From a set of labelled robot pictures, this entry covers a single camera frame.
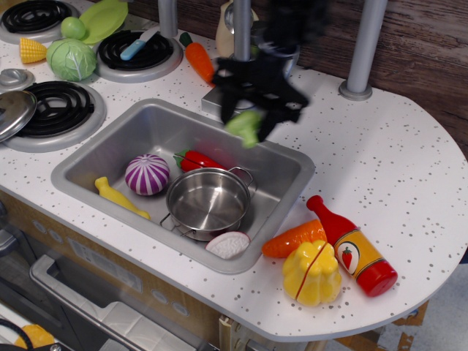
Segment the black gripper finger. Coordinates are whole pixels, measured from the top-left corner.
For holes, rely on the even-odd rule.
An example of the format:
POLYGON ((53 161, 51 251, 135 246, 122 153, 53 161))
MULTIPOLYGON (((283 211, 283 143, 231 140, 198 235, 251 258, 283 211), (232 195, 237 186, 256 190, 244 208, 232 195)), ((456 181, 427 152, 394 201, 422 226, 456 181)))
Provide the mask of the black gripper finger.
POLYGON ((277 124, 292 121, 296 123, 303 110, 303 105, 286 104, 286 105, 269 105, 261 107, 262 117, 260 127, 257 130, 257 138, 263 142, 267 136, 274 130, 277 124))
POLYGON ((221 121, 227 124, 233 117, 237 104, 241 100, 241 90, 239 88, 221 87, 221 121))

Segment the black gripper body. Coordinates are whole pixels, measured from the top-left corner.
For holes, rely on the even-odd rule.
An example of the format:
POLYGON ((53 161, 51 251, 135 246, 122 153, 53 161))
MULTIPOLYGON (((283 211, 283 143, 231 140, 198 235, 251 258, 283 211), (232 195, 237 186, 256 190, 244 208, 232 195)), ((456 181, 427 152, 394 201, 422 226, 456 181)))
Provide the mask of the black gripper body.
POLYGON ((299 104, 305 108, 309 104, 309 99, 285 78, 285 60, 281 57, 261 51, 254 61, 218 58, 217 64, 213 83, 219 90, 221 87, 239 88, 241 100, 258 107, 299 104))

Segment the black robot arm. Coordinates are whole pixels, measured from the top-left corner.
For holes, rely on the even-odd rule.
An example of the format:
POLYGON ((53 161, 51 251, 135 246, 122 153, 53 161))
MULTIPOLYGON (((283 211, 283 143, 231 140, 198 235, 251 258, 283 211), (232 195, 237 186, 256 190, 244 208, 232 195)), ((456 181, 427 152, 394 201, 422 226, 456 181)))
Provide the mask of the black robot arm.
POLYGON ((221 91, 221 120, 244 147, 264 141, 279 123, 298 121, 309 99, 290 85, 285 67, 300 46, 323 35, 327 22, 326 1, 271 1, 256 57, 218 59, 213 82, 221 91))

